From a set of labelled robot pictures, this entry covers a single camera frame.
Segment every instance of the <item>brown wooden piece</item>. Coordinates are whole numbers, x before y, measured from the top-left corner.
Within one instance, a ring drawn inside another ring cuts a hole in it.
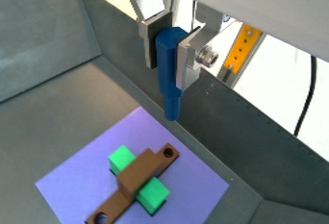
[[[84,223],[96,223],[99,214],[108,218],[102,224],[111,224],[134,202],[139,189],[151,177],[159,176],[179,156],[179,151],[167,143],[156,154],[147,149],[116,175],[118,191],[89,215]]]

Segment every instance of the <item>screw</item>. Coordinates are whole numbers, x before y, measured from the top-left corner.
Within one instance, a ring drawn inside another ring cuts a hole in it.
[[[213,50],[211,46],[206,45],[199,53],[196,62],[206,67],[213,67],[218,59],[218,53]]]

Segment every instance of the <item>black cable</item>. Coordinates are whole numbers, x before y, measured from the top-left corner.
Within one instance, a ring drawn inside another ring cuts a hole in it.
[[[195,14],[195,8],[196,8],[196,1],[192,0],[190,31],[192,31],[192,28],[194,28],[194,14]]]
[[[306,98],[305,105],[303,105],[303,110],[302,110],[302,113],[301,113],[301,116],[299,116],[299,119],[298,119],[298,122],[297,122],[297,125],[295,125],[295,128],[294,128],[294,133],[293,133],[294,136],[298,136],[299,129],[301,129],[301,126],[302,126],[302,123],[303,123],[303,118],[305,118],[305,115],[307,113],[307,109],[309,109],[309,106],[310,106],[310,103],[311,103],[314,84],[316,84],[316,57],[311,56],[311,82],[310,82],[310,89],[309,89],[309,94],[307,94],[307,98]]]

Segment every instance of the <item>purple mat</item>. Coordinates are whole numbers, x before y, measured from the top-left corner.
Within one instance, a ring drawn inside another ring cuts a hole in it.
[[[199,224],[206,221],[229,185],[144,109],[138,108],[36,183],[63,224],[83,223],[115,192],[115,176],[107,159],[114,150],[124,144],[138,156],[147,148],[156,152],[167,142],[180,151],[159,177],[171,190],[167,202],[154,216],[135,202],[116,223]]]

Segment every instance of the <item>green block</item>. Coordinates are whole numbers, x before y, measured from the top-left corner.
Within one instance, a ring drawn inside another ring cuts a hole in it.
[[[139,190],[136,199],[148,214],[154,215],[170,194],[168,188],[160,183],[156,178],[151,178],[146,185]]]
[[[126,166],[136,159],[130,149],[122,145],[108,156],[110,167],[116,175]]]

